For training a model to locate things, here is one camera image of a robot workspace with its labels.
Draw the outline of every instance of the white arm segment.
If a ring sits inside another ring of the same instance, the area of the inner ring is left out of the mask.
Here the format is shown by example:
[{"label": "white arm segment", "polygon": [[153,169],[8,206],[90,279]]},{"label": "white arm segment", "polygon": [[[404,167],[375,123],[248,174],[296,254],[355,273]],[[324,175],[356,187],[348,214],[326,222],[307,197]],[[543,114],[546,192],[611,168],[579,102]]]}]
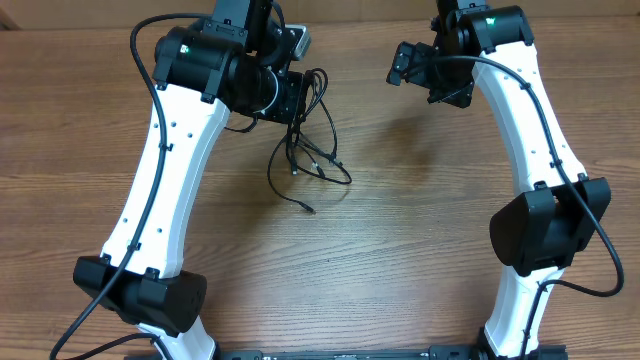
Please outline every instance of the white arm segment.
[{"label": "white arm segment", "polygon": [[[576,159],[562,135],[542,85],[535,45],[526,46],[522,41],[499,45],[495,52],[488,55],[483,52],[480,57],[506,65],[531,83],[544,109],[558,156],[563,161],[569,179],[577,182],[578,174],[586,175],[584,166]],[[533,191],[534,184],[539,181],[546,182],[548,187],[562,185],[564,182],[557,170],[550,166],[552,159],[540,117],[527,92],[520,89],[515,79],[488,64],[476,63],[473,77],[496,116],[511,161],[515,195]]]},{"label": "white arm segment", "polygon": [[[220,132],[229,120],[229,109],[220,100],[200,101],[201,93],[169,85],[158,91],[167,126],[167,151],[162,180],[136,251],[126,270],[144,274],[160,271],[160,279],[177,276],[182,269],[184,236],[202,172]],[[102,255],[118,266],[127,251],[149,197],[158,163],[160,129],[155,107],[129,198]]]},{"label": "white arm segment", "polygon": [[[531,83],[544,109],[558,156],[563,161],[567,175],[572,182],[578,181],[578,174],[586,175],[584,167],[576,159],[562,135],[549,103],[540,78],[535,46],[526,46],[524,42],[500,45],[496,47],[496,52],[488,55],[483,52],[480,56],[506,65]],[[476,63],[473,77],[487,98],[500,128],[513,170],[515,195],[535,190],[535,184],[540,181],[544,181],[548,187],[562,185],[564,182],[557,169],[551,167],[549,145],[538,112],[527,92],[520,88],[515,79],[488,64]],[[520,355],[523,332],[538,283],[547,279],[559,279],[563,272],[564,270],[553,267],[534,271],[523,278],[512,267],[503,268],[496,305],[485,325],[485,336],[495,355],[507,358]],[[527,354],[538,348],[538,328],[551,289],[552,286],[547,287],[547,292],[543,293],[540,299],[531,328]]]},{"label": "white arm segment", "polygon": [[140,329],[141,332],[159,336],[160,341],[167,347],[171,357],[175,360],[213,359],[216,344],[205,331],[199,316],[193,326],[191,326],[191,329],[186,333],[178,335],[177,338],[168,336],[162,329],[145,324],[138,325],[138,329]]}]

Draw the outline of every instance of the wooden surface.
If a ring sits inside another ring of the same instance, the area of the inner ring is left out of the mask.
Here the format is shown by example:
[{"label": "wooden surface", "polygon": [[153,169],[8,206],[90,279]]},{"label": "wooden surface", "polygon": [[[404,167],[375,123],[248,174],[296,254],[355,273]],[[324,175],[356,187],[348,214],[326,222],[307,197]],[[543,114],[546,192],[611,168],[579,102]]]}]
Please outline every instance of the wooden surface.
[{"label": "wooden surface", "polygon": [[[640,352],[640,19],[533,21],[541,72],[569,143],[613,202],[603,224],[625,265],[613,299],[558,288],[541,330],[572,359]],[[166,28],[145,30],[149,67]],[[283,135],[260,124],[224,133],[187,232],[185,270],[208,279],[202,318],[226,350],[422,348],[471,343],[490,315],[500,263],[489,219],[512,199],[504,145],[483,96],[471,108],[426,103],[427,91],[384,82],[402,40],[431,42],[424,22],[313,26],[296,69],[322,66],[348,189],[275,179],[318,210],[278,199],[265,170]],[[128,30],[0,33],[0,358],[44,359],[88,303],[71,280],[97,254],[128,195],[151,101]],[[240,126],[247,120],[234,117]],[[305,125],[330,144],[320,113]],[[614,282],[592,239],[566,279]],[[86,351],[133,332],[98,310],[65,347]],[[136,343],[100,359],[148,350]]]},{"label": "wooden surface", "polygon": [[[287,23],[428,20],[435,0],[279,0]],[[489,0],[519,5],[527,16],[629,16],[640,0]],[[140,19],[174,12],[211,13],[215,0],[0,0],[12,29],[130,28]]]}]

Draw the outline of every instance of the wooden table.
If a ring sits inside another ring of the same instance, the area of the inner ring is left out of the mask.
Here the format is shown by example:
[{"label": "wooden table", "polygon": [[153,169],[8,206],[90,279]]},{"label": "wooden table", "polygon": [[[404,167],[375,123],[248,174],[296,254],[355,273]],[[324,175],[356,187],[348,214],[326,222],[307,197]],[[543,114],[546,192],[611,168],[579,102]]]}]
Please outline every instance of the wooden table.
[{"label": "wooden table", "polygon": [[[613,202],[603,224],[625,265],[613,299],[558,288],[543,343],[572,359],[640,351],[640,18],[535,19],[542,76],[564,133]],[[145,30],[152,68],[167,28]],[[318,210],[277,198],[265,171],[284,134],[260,124],[224,133],[187,232],[185,269],[204,274],[203,321],[222,347],[277,351],[424,348],[472,343],[491,314],[501,264],[489,219],[512,197],[493,114],[426,103],[427,91],[384,82],[400,41],[431,42],[426,22],[311,26],[296,69],[331,76],[326,103],[349,188],[288,175],[275,181]],[[131,60],[128,30],[0,33],[0,358],[44,359],[88,303],[71,274],[98,254],[129,192],[151,101]],[[232,124],[247,120],[235,117]],[[305,125],[331,144],[317,112]],[[594,238],[566,279],[613,286]],[[77,355],[134,332],[96,311],[64,348]],[[101,359],[149,350],[145,342]]]}]

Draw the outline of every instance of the wood grain tabletop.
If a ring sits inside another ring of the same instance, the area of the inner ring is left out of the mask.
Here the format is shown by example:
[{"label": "wood grain tabletop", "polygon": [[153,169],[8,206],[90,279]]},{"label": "wood grain tabletop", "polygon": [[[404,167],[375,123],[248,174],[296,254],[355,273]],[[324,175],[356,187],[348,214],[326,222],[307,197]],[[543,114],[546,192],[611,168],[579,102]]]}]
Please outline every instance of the wood grain tabletop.
[{"label": "wood grain tabletop", "polygon": [[[613,192],[603,225],[625,266],[623,293],[598,299],[556,288],[541,342],[572,359],[640,353],[640,17],[532,21],[541,74],[573,151]],[[513,198],[511,169],[486,100],[427,105],[428,91],[385,83],[396,46],[430,43],[425,22],[311,26],[296,70],[324,68],[342,187],[274,181],[312,205],[276,197],[269,156],[285,129],[225,132],[191,215],[184,269],[203,274],[207,330],[225,350],[426,348],[473,343],[493,309],[501,264],[489,220]],[[168,28],[144,30],[153,48]],[[89,302],[72,282],[124,206],[151,100],[131,60],[129,30],[0,33],[0,358],[45,359]],[[249,120],[233,116],[231,124]],[[326,118],[304,125],[331,145]],[[335,172],[326,166],[327,171]],[[614,269],[594,237],[566,279],[608,289]],[[74,356],[135,332],[97,310],[64,348]],[[148,351],[132,343],[97,359]]]}]

